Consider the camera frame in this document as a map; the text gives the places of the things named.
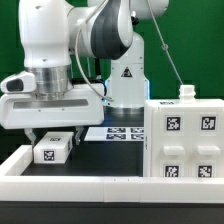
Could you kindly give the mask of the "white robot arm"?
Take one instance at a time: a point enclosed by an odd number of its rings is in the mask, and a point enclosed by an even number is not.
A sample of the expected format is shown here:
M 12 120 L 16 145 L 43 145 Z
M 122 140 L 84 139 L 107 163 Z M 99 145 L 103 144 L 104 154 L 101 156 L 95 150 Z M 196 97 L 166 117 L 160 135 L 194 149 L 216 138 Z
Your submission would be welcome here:
M 24 70 L 0 82 L 0 126 L 23 129 L 98 125 L 103 87 L 73 84 L 72 57 L 116 60 L 133 43 L 132 21 L 162 15 L 169 0 L 19 0 Z

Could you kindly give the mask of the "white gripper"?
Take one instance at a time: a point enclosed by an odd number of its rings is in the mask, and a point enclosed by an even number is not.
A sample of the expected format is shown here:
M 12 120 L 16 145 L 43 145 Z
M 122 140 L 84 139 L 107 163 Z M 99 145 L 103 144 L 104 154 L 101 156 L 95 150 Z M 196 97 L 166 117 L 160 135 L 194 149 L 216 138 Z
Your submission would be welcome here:
M 75 85 L 62 100 L 37 100 L 34 93 L 4 94 L 0 98 L 0 125 L 5 129 L 25 129 L 35 145 L 32 128 L 75 127 L 75 143 L 80 144 L 83 126 L 104 120 L 103 103 L 87 84 Z

